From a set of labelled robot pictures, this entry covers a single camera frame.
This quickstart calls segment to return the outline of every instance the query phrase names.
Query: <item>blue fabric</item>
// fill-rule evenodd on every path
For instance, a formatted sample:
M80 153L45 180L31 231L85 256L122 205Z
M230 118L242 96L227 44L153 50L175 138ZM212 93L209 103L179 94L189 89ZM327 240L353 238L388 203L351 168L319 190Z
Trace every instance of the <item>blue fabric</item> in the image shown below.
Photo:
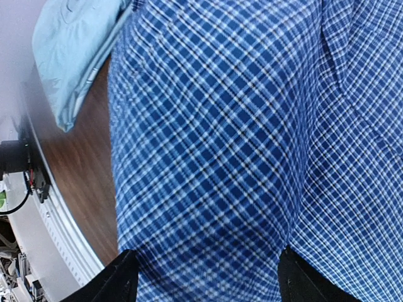
M280 301L290 244L403 299L403 4L146 1L110 67L120 250L139 301Z
M32 49L43 90L62 130L73 128L131 12L129 0L48 0L43 6Z

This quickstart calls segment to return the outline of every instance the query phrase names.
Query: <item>folded fabric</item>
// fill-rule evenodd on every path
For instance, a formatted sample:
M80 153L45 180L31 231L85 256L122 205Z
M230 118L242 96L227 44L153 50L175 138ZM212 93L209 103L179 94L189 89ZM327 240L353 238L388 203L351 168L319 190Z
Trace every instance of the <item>folded fabric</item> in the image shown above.
M132 12L129 0L51 0L32 47L59 128L69 131L91 84Z
M403 3L148 0L110 67L138 301L281 301L290 245L403 301Z

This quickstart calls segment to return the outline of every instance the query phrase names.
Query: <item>wooden table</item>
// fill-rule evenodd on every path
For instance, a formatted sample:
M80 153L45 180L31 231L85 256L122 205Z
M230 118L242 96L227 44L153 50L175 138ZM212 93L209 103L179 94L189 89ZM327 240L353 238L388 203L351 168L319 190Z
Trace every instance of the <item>wooden table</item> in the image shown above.
M117 256L115 188L107 94L109 61L99 72L78 115L64 133L56 127L37 72L27 84L28 110L45 158L79 228L101 261Z

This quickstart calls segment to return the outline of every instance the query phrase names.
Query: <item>checkered pattern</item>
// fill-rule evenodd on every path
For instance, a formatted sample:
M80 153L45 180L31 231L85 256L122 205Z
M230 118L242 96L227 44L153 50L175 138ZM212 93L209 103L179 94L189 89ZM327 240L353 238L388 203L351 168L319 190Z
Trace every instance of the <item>checkered pattern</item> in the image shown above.
M402 300L403 4L133 7L109 92L138 300L279 301L287 244L363 301Z

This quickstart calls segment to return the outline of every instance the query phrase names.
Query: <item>folded light blue cloth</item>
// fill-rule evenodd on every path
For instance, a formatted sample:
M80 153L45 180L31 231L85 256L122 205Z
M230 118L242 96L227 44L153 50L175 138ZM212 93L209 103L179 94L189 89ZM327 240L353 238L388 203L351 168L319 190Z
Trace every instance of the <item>folded light blue cloth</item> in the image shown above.
M91 84L132 12L129 0L51 0L42 9L32 46L59 128L69 131Z

